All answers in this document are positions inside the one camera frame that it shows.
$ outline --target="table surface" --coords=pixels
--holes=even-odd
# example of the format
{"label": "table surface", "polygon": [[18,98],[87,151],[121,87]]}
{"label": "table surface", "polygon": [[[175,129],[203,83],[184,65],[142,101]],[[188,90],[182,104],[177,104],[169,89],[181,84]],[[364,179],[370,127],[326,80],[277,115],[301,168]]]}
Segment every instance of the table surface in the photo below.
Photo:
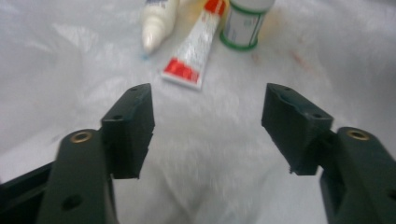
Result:
{"label": "table surface", "polygon": [[254,50],[228,49],[218,29],[203,88],[191,91],[159,71],[204,3],[182,1],[175,31],[147,57],[144,1],[0,1],[0,181],[53,161],[63,136],[98,129],[142,83],[156,127],[141,179],[115,181],[121,223],[326,223],[319,173],[289,175],[261,126],[269,82],[396,157],[393,1],[277,0]]}

